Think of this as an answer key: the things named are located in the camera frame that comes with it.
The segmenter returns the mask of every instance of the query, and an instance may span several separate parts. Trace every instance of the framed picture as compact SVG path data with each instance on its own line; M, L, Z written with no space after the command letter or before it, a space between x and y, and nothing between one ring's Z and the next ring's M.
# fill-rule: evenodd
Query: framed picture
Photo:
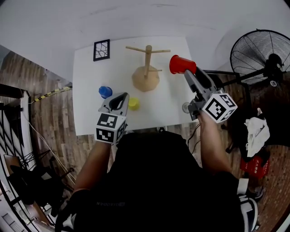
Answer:
M110 58L110 40L102 40L94 43L94 61Z

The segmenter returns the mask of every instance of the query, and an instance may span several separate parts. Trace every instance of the white table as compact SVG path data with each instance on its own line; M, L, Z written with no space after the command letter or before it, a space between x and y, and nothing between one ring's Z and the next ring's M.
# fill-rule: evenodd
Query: white table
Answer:
M145 54L126 49L132 46L153 50L171 49L170 53L154 53L150 64L162 69L155 90L141 92L133 86L131 76L139 66L144 66ZM127 92L140 100L138 111L127 112L127 130L191 122L182 104L193 98L183 74L173 75L169 62L173 55L191 59L185 38L141 37L111 41L110 59L93 62L93 46L75 51L73 66L73 113L77 135L94 134L96 113L103 103L98 93L100 86L112 88L113 93Z

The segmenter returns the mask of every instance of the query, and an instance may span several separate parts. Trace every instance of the person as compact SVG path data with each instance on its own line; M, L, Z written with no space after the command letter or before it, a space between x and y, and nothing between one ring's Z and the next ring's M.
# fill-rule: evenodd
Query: person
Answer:
M164 131L124 135L107 173L111 145L97 141L55 231L244 231L218 126L203 112L198 119L203 168L180 135Z

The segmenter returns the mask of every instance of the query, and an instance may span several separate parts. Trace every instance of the wooden floor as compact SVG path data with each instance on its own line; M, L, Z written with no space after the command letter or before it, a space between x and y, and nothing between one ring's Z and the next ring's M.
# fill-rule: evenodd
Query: wooden floor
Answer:
M221 76L223 81L231 78L231 76ZM48 78L42 67L13 52L10 52L4 60L0 70L0 83L25 89L33 98L67 84L61 79ZM236 102L242 103L241 98L245 94L242 86L232 84L226 88L226 91ZM1 98L0 100L5 103L12 101L12 99L7 98ZM65 167L67 169L74 168L72 174L76 177L95 141L92 135L76 136L72 90L32 103L31 118L32 125L46 139L48 145ZM168 126L168 130L181 134L183 138L188 139L196 125L197 123L189 123ZM220 132L224 146L228 147L231 143L231 137L226 130L220 130ZM33 136L38 152L46 151L48 148L39 136L35 132ZM193 150L193 146L198 140L199 130L190 141L190 150ZM278 145L271 146L269 150L271 151L271 170L266 178L258 181L266 188L266 194L259 202L259 222L261 224L259 231L262 232L271 231L290 204L290 188L288 185L290 182L290 174L288 174L290 150L288 151L288 147ZM109 166L114 160L115 151L116 148L113 147ZM52 154L49 154L43 159L44 165L48 165L51 156ZM195 149L194 157L201 163L199 144ZM233 174L237 178L241 177L243 172L239 168L241 160L239 150L235 149L228 157ZM56 168L60 174L64 173L60 165L56 164ZM69 179L66 179L66 181L73 186Z

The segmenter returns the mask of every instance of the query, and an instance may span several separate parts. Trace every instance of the wooden mug tree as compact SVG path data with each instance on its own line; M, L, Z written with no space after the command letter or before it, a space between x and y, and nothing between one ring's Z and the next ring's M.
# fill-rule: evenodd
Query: wooden mug tree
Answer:
M130 46L126 46L126 48L145 53L145 66L137 68L133 73L133 85L142 92L154 90L159 83L158 72L162 71L162 69L156 69L150 65L151 54L169 53L170 50L152 51L151 45L147 45L145 50Z

